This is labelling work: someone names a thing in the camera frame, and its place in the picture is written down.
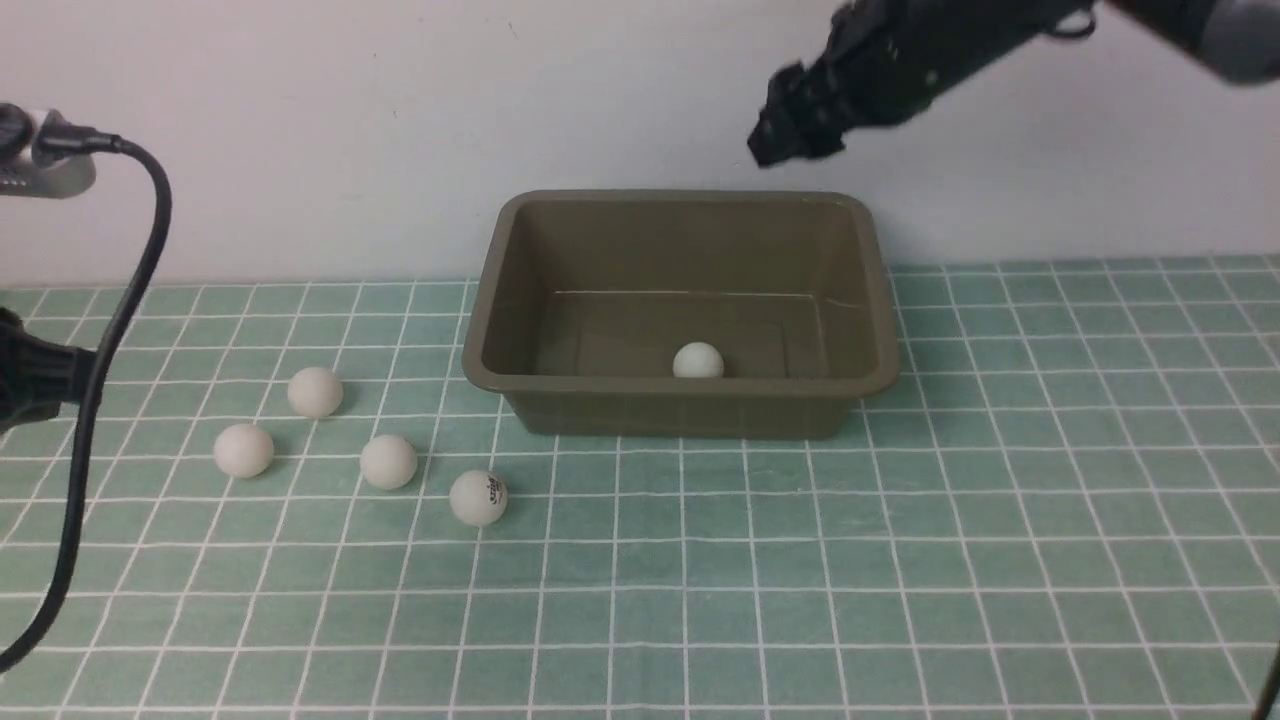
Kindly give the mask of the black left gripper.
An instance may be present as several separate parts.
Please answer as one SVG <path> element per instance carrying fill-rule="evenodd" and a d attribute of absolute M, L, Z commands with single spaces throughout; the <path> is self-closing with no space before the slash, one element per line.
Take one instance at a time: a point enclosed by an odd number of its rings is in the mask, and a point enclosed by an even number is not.
<path fill-rule="evenodd" d="M 27 332 L 10 309 L 1 310 L 1 432 L 47 421 L 64 405 L 90 398 L 96 352 L 58 345 Z"/>

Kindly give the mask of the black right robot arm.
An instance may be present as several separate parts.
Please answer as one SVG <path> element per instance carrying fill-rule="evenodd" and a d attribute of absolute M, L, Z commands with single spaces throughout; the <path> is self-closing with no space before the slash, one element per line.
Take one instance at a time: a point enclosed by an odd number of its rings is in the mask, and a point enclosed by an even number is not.
<path fill-rule="evenodd" d="M 1274 82 L 1275 1 L 1116 1 L 1114 8 L 1228 85 Z M 760 168 L 818 161 L 855 129 L 902 126 L 943 94 L 1036 38 L 1079 42 L 1093 1 L 850 1 L 823 51 L 769 79 L 748 136 Z"/>

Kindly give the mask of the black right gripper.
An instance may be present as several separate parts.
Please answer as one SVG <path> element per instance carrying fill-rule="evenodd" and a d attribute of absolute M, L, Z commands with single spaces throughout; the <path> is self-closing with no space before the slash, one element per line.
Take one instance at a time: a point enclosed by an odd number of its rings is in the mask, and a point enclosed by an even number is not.
<path fill-rule="evenodd" d="M 1092 1 L 850 1 L 823 51 L 769 79 L 748 147 L 759 168 L 820 160 L 846 133 L 897 127 L 1033 38 L 1088 37 Z"/>

